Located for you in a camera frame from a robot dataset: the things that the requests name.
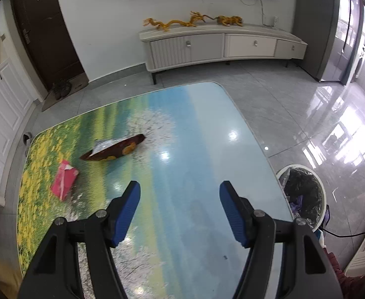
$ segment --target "trash can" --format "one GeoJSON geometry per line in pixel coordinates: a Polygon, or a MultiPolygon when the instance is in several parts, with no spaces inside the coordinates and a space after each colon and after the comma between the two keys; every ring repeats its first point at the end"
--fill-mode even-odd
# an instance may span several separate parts
{"type": "Polygon", "coordinates": [[[310,168],[290,164],[277,173],[294,218],[306,219],[316,231],[324,219],[327,195],[319,176],[310,168]]]}

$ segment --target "brown door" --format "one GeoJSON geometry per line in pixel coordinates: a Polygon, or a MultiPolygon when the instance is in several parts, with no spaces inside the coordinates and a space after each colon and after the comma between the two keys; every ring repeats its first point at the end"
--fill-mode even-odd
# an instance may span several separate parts
{"type": "Polygon", "coordinates": [[[53,83],[84,72],[58,0],[11,1],[21,39],[48,90],[53,83]]]}

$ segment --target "blue gripper pad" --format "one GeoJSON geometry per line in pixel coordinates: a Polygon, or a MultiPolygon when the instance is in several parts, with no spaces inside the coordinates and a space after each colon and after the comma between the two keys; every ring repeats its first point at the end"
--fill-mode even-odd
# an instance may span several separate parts
{"type": "Polygon", "coordinates": [[[249,241],[245,232],[245,220],[236,204],[236,201],[241,200],[229,181],[224,181],[220,185],[220,200],[235,239],[241,243],[243,247],[247,248],[249,241]]]}
{"type": "Polygon", "coordinates": [[[127,194],[127,199],[117,217],[115,233],[112,239],[115,246],[123,241],[127,235],[128,228],[130,227],[139,199],[141,198],[141,187],[138,182],[131,181],[124,193],[127,194]]]}

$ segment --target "pink package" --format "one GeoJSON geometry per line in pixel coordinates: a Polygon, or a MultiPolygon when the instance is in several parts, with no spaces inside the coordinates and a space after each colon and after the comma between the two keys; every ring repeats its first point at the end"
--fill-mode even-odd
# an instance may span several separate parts
{"type": "Polygon", "coordinates": [[[67,193],[70,191],[78,173],[79,171],[75,167],[71,166],[67,160],[62,160],[51,187],[52,193],[63,201],[66,198],[67,193]]]}

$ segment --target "tiled floor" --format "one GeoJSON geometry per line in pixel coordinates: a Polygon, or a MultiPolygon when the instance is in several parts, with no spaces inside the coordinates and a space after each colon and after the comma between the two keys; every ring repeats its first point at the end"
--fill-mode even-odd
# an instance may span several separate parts
{"type": "MultiPolygon", "coordinates": [[[[317,83],[294,64],[288,68],[284,65],[285,61],[270,60],[194,65],[158,74],[157,85],[152,84],[149,73],[138,73],[95,89],[88,86],[37,112],[37,119],[29,124],[35,135],[78,114],[134,95],[214,81],[225,88],[240,109],[275,172],[296,163],[320,176],[331,208],[330,231],[340,235],[365,231],[365,94],[356,83],[348,87],[317,83]]],[[[23,163],[23,156],[15,158],[18,168],[23,163]]],[[[0,209],[0,258],[14,265],[14,192],[20,173],[18,170],[8,182],[13,188],[6,198],[12,199],[12,205],[0,209]]],[[[335,253],[342,266],[361,240],[325,236],[328,251],[335,253]]]]}

